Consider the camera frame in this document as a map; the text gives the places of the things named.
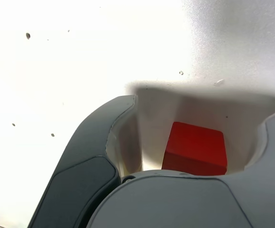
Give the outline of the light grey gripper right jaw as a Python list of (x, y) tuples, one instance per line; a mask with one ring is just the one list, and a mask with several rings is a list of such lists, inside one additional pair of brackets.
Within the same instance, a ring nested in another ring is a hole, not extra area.
[(275, 115), (261, 158), (242, 172), (141, 175), (109, 194), (89, 228), (275, 228)]

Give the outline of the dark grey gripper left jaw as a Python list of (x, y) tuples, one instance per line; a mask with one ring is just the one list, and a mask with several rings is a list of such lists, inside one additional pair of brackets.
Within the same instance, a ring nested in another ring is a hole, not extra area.
[(68, 142), (29, 223), (84, 228), (121, 179), (142, 170), (138, 97), (119, 96), (92, 112)]

